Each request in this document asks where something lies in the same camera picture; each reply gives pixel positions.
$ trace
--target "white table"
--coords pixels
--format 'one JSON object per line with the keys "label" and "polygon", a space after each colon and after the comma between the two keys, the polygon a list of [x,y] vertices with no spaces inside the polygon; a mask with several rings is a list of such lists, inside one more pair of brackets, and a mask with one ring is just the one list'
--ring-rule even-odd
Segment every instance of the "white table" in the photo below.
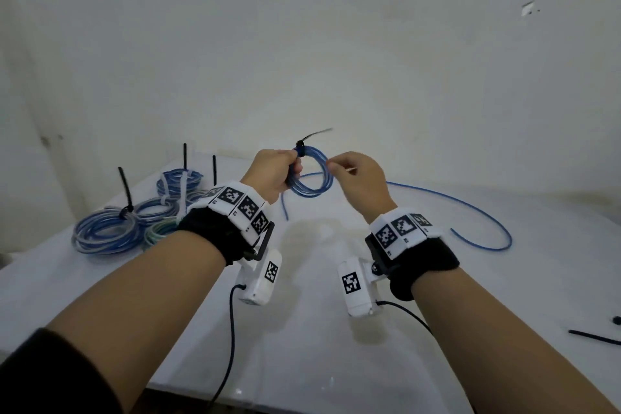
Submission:
{"label": "white table", "polygon": [[[249,163],[219,157],[219,182],[239,179]],[[197,156],[192,165],[209,186],[211,156]],[[135,202],[155,195],[157,175],[132,189]],[[621,407],[621,349],[567,333],[572,328],[621,338],[609,321],[621,313],[621,228],[538,197],[430,188],[480,206],[505,224],[514,237],[505,253],[478,251],[450,233],[447,242],[470,275]],[[485,245],[504,242],[493,223],[464,206],[419,191],[391,191],[399,204],[416,206],[434,224]],[[337,264],[352,255],[369,257],[363,241],[368,231],[338,184],[313,199],[289,192],[286,202],[288,223],[278,204],[271,209],[272,245],[283,254],[272,300],[266,307],[235,303],[237,351],[222,402],[318,414],[470,412],[435,340],[413,318],[389,307],[373,318],[347,316]],[[124,198],[111,203],[123,206]],[[71,229],[60,232],[0,271],[5,354],[137,253],[86,257],[71,248],[70,236]],[[237,271],[237,265],[225,269],[150,387],[204,398],[215,392],[229,358],[227,299]],[[379,292],[394,301],[386,281]],[[418,313],[415,303],[405,306]]]}

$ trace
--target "white wrist band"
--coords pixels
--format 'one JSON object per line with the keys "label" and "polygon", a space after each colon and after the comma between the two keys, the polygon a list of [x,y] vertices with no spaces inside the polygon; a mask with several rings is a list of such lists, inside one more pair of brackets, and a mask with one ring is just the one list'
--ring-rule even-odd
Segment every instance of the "white wrist band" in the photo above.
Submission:
{"label": "white wrist band", "polygon": [[391,260],[425,239],[442,234],[422,214],[411,208],[395,208],[380,214],[369,228]]}
{"label": "white wrist band", "polygon": [[231,181],[211,189],[207,195],[188,207],[210,208],[229,217],[229,221],[242,232],[250,245],[255,245],[269,220],[263,210],[269,204],[248,185]]}

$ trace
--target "forearm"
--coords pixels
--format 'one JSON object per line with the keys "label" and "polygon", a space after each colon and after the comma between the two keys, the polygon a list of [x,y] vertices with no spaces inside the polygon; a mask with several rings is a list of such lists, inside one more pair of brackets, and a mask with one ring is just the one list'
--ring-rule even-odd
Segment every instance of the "forearm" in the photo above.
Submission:
{"label": "forearm", "polygon": [[95,364],[127,411],[224,266],[210,242],[178,231],[99,281],[48,328]]}
{"label": "forearm", "polygon": [[458,268],[412,294],[470,401],[484,413],[617,413],[561,354]]}

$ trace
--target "black wrist strap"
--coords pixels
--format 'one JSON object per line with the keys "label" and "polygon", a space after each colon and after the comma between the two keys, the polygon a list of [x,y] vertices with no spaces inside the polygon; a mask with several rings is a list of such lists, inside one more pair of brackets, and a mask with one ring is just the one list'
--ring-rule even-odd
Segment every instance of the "black wrist strap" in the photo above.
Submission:
{"label": "black wrist strap", "polygon": [[229,217],[210,208],[194,208],[186,214],[177,226],[178,231],[190,231],[204,237],[222,254],[227,265],[243,257],[253,257],[252,245],[246,242],[242,233],[229,221]]}
{"label": "black wrist strap", "polygon": [[390,259],[370,234],[365,239],[373,260],[390,280],[390,291],[401,301],[412,301],[412,285],[424,273],[434,270],[453,270],[460,266],[453,251],[439,237],[425,239],[419,245]]}

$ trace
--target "left hand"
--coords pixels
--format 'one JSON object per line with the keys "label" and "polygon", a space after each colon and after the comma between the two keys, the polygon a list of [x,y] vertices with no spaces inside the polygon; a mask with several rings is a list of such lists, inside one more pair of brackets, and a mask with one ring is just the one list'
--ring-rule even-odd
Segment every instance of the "left hand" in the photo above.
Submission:
{"label": "left hand", "polygon": [[302,161],[293,149],[262,149],[256,153],[240,182],[251,186],[271,205],[276,202],[278,195],[289,189],[285,180],[290,164],[295,164],[296,174],[302,172]]}

